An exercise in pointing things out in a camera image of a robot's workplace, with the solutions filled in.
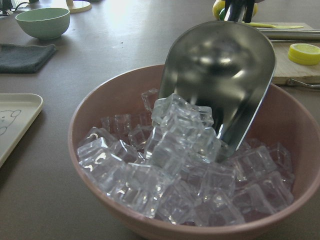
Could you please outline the wooden cup stand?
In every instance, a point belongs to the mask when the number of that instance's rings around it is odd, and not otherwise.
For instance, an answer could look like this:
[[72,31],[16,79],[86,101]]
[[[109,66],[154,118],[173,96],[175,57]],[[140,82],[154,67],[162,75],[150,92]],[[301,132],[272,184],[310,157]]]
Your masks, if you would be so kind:
[[71,14],[82,13],[92,9],[92,4],[85,0],[66,0],[66,5]]

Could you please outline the clear ice cubes pile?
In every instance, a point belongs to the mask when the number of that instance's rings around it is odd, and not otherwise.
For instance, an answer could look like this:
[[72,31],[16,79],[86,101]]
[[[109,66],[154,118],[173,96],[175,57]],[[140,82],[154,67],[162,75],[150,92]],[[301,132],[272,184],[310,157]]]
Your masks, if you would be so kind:
[[77,147],[79,166],[107,197],[197,227],[244,224],[293,203],[291,154],[281,143],[251,138],[227,156],[209,107],[157,92],[142,94],[142,113],[103,118]]

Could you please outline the green lime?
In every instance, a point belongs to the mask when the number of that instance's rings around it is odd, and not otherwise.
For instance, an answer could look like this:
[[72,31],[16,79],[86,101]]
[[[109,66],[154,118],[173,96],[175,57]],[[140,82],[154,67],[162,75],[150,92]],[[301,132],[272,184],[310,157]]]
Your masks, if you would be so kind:
[[219,15],[218,15],[219,20],[224,21],[224,20],[225,20],[225,16],[226,16],[225,8],[222,8],[222,9],[220,10],[220,12],[219,12]]

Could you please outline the cream serving tray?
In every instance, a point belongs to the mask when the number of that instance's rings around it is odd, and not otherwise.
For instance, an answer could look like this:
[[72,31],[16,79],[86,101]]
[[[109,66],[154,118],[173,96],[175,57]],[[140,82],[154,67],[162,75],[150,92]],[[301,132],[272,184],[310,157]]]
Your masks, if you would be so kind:
[[43,98],[33,93],[0,95],[0,164],[3,165],[44,105]]

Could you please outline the metal ice scoop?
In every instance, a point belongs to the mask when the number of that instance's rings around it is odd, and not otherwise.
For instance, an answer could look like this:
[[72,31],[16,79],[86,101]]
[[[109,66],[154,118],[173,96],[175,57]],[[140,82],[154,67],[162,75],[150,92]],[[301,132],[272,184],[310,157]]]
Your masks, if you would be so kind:
[[250,26],[254,4],[227,0],[224,20],[182,33],[168,52],[160,82],[160,98],[175,93],[211,107],[213,128],[228,157],[245,139],[276,68],[270,40]]

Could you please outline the grey folded cloth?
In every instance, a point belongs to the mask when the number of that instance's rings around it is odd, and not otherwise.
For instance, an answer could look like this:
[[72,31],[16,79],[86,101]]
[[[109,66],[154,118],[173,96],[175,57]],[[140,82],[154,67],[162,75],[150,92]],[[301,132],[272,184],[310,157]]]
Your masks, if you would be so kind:
[[56,53],[54,44],[17,45],[0,44],[1,74],[33,74],[38,72]]

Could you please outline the pink bowl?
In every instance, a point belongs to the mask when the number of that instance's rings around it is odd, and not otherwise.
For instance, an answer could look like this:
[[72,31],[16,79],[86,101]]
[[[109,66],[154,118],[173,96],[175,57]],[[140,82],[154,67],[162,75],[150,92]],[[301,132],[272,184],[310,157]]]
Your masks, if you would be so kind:
[[140,94],[160,85],[163,65],[128,71],[91,91],[78,105],[68,130],[74,167],[113,220],[119,220],[148,240],[317,240],[320,237],[320,93],[271,85],[247,136],[272,145],[281,142],[290,152],[295,181],[294,202],[270,217],[225,227],[172,225],[146,218],[106,197],[81,171],[77,146],[100,118],[144,109]]

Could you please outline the bamboo cutting board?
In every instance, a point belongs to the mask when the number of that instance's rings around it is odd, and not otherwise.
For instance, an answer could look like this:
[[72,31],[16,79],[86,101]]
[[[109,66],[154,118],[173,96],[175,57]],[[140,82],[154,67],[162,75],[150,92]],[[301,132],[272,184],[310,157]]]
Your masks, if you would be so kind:
[[294,42],[272,40],[276,57],[276,68],[272,83],[275,85],[286,85],[289,79],[294,79],[306,84],[320,83],[320,65],[302,65],[288,58],[290,45]]

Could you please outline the half lemon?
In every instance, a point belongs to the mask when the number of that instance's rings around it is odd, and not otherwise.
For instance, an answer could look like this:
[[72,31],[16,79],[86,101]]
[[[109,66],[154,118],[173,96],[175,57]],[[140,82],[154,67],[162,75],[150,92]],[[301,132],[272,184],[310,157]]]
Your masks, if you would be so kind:
[[288,59],[300,65],[317,65],[320,62],[320,48],[308,43],[291,44]]

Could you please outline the green bowl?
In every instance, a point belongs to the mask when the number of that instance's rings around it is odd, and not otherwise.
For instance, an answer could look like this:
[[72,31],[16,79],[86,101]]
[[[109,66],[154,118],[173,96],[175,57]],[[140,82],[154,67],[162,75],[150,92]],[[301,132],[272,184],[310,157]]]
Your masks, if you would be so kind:
[[15,19],[29,36],[51,40],[63,35],[70,25],[70,11],[65,8],[47,7],[19,13]]

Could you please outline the yellow lemon lower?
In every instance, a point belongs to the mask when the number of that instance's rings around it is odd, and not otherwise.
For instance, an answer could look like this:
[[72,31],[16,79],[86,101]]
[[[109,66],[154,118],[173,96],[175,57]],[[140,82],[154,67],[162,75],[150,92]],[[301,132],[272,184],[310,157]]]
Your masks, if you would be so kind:
[[212,14],[216,20],[220,19],[220,12],[225,8],[224,0],[215,0],[212,6]]

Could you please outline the steel muddler black tip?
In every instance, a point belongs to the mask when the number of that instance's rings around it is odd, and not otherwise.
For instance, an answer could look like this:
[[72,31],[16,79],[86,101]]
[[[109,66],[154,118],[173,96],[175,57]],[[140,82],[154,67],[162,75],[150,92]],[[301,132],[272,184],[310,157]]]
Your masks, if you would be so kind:
[[319,30],[294,30],[294,29],[260,29],[270,40],[278,41],[320,41]]

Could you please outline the yellow plastic knife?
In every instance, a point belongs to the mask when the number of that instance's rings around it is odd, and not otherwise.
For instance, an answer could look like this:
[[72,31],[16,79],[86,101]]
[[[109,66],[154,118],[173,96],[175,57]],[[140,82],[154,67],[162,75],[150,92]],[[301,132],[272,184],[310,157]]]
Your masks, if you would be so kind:
[[303,25],[278,25],[278,24],[269,24],[269,23],[261,23],[261,22],[249,22],[246,24],[256,28],[269,28],[269,29],[300,29],[304,27]]

